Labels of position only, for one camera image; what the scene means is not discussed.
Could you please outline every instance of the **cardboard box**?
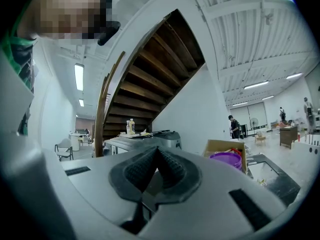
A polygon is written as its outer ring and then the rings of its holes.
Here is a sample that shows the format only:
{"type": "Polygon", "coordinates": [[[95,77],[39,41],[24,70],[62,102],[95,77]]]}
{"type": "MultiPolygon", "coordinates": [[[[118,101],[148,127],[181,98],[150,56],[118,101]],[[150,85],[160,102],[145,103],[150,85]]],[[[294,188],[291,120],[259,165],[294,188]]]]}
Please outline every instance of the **cardboard box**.
{"type": "Polygon", "coordinates": [[[214,139],[208,139],[203,156],[208,158],[212,153],[216,151],[227,151],[229,149],[238,149],[241,152],[241,165],[242,165],[242,171],[244,171],[247,174],[247,158],[246,158],[246,149],[245,144],[242,142],[235,142],[235,141],[225,141],[225,140],[214,140],[214,139]]]}

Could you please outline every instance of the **wooden staircase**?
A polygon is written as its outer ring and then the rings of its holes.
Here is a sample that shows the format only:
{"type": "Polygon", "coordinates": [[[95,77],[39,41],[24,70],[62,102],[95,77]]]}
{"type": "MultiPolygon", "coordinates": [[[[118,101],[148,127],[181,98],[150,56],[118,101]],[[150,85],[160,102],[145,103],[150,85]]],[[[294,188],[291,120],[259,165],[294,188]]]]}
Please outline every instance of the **wooden staircase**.
{"type": "Polygon", "coordinates": [[[205,63],[200,47],[178,10],[173,11],[144,42],[125,70],[105,113],[103,139],[126,132],[151,132],[152,121],[205,63]]]}

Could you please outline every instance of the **bottle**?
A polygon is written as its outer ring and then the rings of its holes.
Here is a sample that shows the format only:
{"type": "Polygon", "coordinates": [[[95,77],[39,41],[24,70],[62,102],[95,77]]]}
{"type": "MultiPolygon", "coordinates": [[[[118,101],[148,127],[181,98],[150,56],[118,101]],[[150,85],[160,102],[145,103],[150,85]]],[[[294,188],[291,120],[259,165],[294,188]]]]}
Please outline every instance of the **bottle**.
{"type": "Polygon", "coordinates": [[[134,135],[135,134],[135,122],[134,119],[131,118],[130,119],[130,135],[134,135]]]}
{"type": "Polygon", "coordinates": [[[130,120],[126,121],[126,134],[130,135],[130,120]]]}

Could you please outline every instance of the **purple container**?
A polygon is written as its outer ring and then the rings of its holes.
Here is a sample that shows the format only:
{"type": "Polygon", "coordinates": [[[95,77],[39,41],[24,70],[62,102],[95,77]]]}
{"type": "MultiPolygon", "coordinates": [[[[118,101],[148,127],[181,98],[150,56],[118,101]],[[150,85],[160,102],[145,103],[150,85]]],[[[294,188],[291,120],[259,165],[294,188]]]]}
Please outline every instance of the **purple container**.
{"type": "Polygon", "coordinates": [[[218,160],[231,165],[241,171],[241,156],[234,153],[216,153],[210,155],[210,159],[218,160]]]}

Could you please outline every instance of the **white ceiling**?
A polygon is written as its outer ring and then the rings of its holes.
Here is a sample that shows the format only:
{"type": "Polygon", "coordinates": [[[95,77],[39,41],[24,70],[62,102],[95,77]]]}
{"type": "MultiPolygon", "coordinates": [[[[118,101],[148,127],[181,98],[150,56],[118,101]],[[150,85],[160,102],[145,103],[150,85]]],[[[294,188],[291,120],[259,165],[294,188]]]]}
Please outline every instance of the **white ceiling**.
{"type": "MultiPolygon", "coordinates": [[[[109,51],[117,36],[149,0],[113,0],[121,30],[104,46],[75,46],[47,41],[60,84],[83,118],[94,118],[109,51]],[[76,88],[74,64],[84,64],[84,91],[76,88]],[[80,107],[78,99],[84,99],[80,107]]],[[[218,77],[227,106],[277,95],[295,79],[293,73],[308,73],[320,61],[308,26],[287,0],[196,0],[210,29],[218,77]],[[269,80],[248,90],[244,86],[269,80]]]]}

